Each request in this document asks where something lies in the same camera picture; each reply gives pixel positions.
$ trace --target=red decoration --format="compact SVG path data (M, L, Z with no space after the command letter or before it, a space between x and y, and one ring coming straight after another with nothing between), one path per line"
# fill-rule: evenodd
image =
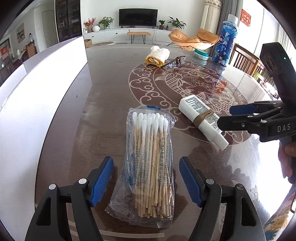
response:
M8 59L8 51L7 51L7 48L6 46L4 46L2 49L1 49L1 57L2 57L2 60L5 61Z
M84 24L86 27L90 28L91 26L93 26L95 20L96 20L96 18L92 18L92 20L88 19L88 21L87 21L87 22L84 22L83 24Z
M241 21L248 27L251 25L251 15L242 9Z

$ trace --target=safety glasses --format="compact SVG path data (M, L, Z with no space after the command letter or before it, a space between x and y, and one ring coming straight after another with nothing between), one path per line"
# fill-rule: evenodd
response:
M178 56L174 60L168 62L167 64L161 66L161 68L165 66L169 66L171 69L179 68L186 61L186 56Z

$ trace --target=blue bottle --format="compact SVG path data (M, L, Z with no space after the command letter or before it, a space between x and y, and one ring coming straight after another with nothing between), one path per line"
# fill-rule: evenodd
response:
M220 39L212 56L213 61L222 67L226 67L230 60L231 51L239 32L238 21L236 16L228 14L227 21L223 22Z

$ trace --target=cardboard box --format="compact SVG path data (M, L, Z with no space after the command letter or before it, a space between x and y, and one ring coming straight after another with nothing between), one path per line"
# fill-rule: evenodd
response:
M92 40L91 39L84 40L84 46L85 46L85 48L88 48L91 45L92 45Z

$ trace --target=white bottle cap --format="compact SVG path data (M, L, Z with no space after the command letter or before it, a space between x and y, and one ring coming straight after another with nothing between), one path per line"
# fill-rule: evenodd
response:
M228 141L222 136L222 134L218 134L214 139L213 142L219 147L220 150L224 150L228 145Z
M237 25L239 22L239 19L232 14L228 14L227 21L230 21L230 22L234 23L235 25Z

